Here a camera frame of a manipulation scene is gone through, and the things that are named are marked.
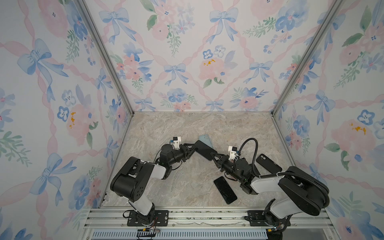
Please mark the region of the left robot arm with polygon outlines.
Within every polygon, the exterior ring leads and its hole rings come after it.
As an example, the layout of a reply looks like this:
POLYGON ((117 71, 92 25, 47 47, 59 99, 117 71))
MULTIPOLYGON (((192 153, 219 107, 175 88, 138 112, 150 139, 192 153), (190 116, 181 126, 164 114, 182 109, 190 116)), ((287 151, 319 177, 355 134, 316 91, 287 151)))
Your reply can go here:
POLYGON ((117 196, 126 198, 134 209, 128 216, 129 224, 153 226, 156 223, 155 204, 145 195, 150 179, 165 180, 173 171, 173 165, 186 162, 197 147, 195 144, 163 145, 154 162, 130 157, 110 183, 110 190, 117 196))

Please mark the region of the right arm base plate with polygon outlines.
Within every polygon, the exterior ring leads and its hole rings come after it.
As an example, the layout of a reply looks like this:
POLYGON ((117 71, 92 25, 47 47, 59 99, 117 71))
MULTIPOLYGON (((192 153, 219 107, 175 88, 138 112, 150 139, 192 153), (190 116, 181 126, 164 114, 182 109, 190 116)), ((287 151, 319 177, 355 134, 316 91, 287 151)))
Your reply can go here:
POLYGON ((270 227, 270 228, 283 228, 290 226, 290 219, 292 215, 278 219, 271 213, 264 213, 264 211, 247 211, 244 219, 250 223, 252 227, 270 227))

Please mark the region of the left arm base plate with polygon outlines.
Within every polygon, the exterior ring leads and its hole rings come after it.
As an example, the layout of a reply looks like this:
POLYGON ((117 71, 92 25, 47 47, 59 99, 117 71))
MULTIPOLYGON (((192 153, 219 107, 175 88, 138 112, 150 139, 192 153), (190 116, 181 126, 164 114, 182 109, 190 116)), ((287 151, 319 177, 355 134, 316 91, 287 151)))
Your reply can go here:
POLYGON ((123 218, 127 220, 128 227, 166 227, 169 221, 169 211, 154 210, 144 216, 131 210, 125 211, 123 218))

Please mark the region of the light blue phone case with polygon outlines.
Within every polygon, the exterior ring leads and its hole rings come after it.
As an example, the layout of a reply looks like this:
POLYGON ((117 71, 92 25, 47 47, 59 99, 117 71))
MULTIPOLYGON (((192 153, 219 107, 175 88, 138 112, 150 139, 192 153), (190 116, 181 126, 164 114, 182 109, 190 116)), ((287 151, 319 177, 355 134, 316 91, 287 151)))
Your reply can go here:
POLYGON ((212 149, 214 148, 213 144, 212 144, 212 141, 211 141, 209 135, 207 135, 207 134, 200 135, 199 136, 199 141, 201 141, 202 143, 204 143, 205 145, 209 146, 212 149))

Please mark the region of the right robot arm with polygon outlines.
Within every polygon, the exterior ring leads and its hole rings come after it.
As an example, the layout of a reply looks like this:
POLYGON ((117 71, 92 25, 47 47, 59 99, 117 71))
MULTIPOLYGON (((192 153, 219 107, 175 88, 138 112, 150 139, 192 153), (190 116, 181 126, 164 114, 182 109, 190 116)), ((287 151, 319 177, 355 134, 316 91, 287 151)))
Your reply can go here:
POLYGON ((252 227, 271 227, 281 232, 289 226, 290 219, 298 213, 318 216, 330 204, 329 189, 314 177, 295 166, 285 172, 261 175, 255 163, 248 163, 235 155, 211 153, 217 168, 234 178, 249 195, 278 192, 280 200, 272 199, 264 210, 248 211, 244 217, 252 227))

